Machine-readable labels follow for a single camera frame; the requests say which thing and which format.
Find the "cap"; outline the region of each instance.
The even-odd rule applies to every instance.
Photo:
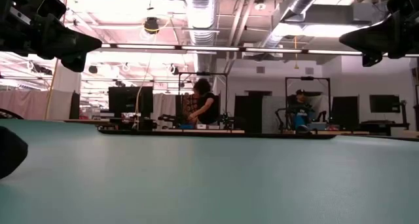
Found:
[[[306,94],[305,90],[298,90],[295,92],[296,95],[300,95],[300,94]]]

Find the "light fixture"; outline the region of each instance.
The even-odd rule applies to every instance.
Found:
[[[136,49],[154,49],[154,50],[174,50],[175,46],[172,45],[130,45],[118,44],[118,48],[136,48]]]
[[[266,8],[265,0],[255,0],[255,9],[264,10]]]
[[[208,33],[219,33],[220,29],[208,29],[208,28],[182,28],[182,31],[205,31]]]
[[[292,53],[300,54],[302,50],[284,49],[284,48],[246,48],[247,52],[261,52],[261,53]]]
[[[360,56],[361,52],[358,51],[342,51],[342,50],[308,50],[309,54],[334,54],[334,55],[352,55]]]
[[[98,73],[98,67],[91,65],[89,67],[89,73],[97,74]]]
[[[307,25],[302,35],[308,37],[340,37],[351,31],[356,31],[361,27],[351,25]]]
[[[182,50],[214,50],[214,51],[239,51],[238,47],[200,47],[200,46],[184,46]]]
[[[144,23],[144,30],[151,35],[157,34],[160,29],[158,28],[157,18],[156,17],[148,17],[147,21]]]
[[[168,71],[173,75],[178,75],[179,74],[179,69],[174,64],[168,65]]]

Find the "white wall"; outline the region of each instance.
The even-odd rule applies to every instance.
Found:
[[[225,60],[217,60],[217,70],[222,72],[225,67]],[[264,67],[265,74],[256,74],[256,67]],[[306,67],[314,68],[314,77],[321,77],[321,66],[315,61],[298,61],[298,69],[295,69],[295,61],[262,61],[236,60],[231,69],[229,77],[243,77],[252,79],[277,79],[284,77],[305,76]]]
[[[372,67],[363,67],[362,59],[355,56],[334,58],[323,66],[323,76],[332,78],[333,96],[359,95],[359,119],[392,120],[402,122],[401,113],[371,113],[370,94],[395,94],[407,101],[407,119],[414,128],[414,84],[410,67],[415,59],[384,58]]]
[[[224,60],[217,61],[218,72],[222,72]],[[256,74],[257,66],[265,66],[265,74]],[[299,62],[299,69],[295,69],[295,62],[282,61],[236,60],[228,76],[228,105],[227,111],[234,114],[236,96],[245,96],[246,91],[272,91],[273,96],[285,95],[285,77],[305,76],[305,67],[314,67],[314,77],[321,77],[321,66],[314,61]],[[289,80],[288,94],[294,94],[298,89],[327,92],[327,83],[318,81]],[[221,112],[225,110],[225,85],[216,80],[214,91],[221,93]]]

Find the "ceiling pipe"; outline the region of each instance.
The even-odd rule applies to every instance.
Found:
[[[215,24],[217,0],[185,0],[189,28],[199,28],[200,31],[190,31],[192,45],[213,46],[215,32],[211,31]],[[209,54],[194,54],[196,72],[214,72],[215,60]]]
[[[280,22],[276,27],[272,29],[272,31],[268,34],[267,38],[261,43],[259,47],[261,48],[276,48],[277,45],[283,38],[282,34],[282,25],[283,21],[296,16],[298,14],[305,13],[314,3],[316,0],[288,0],[288,7],[283,12],[282,17],[280,18]]]

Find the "black metal frame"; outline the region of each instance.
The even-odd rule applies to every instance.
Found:
[[[225,78],[225,110],[227,111],[227,96],[228,96],[228,75],[226,73],[197,73],[197,72],[179,72],[179,80],[178,80],[178,84],[177,87],[179,87],[178,91],[177,91],[177,95],[180,96],[181,94],[181,76],[187,74],[187,75],[196,75],[196,76],[217,76],[217,75],[222,75]]]
[[[327,81],[327,94],[329,96],[329,119],[331,118],[332,103],[331,103],[331,86],[330,78],[328,77],[286,77],[285,78],[285,112],[288,111],[288,80],[290,79],[299,79],[302,81],[314,81],[314,80],[326,80]],[[285,122],[285,127],[288,128],[288,121]]]
[[[419,96],[418,96],[418,88],[419,84],[414,86],[414,96],[416,98],[415,105],[414,105],[414,112],[416,118],[416,131],[419,132]]]

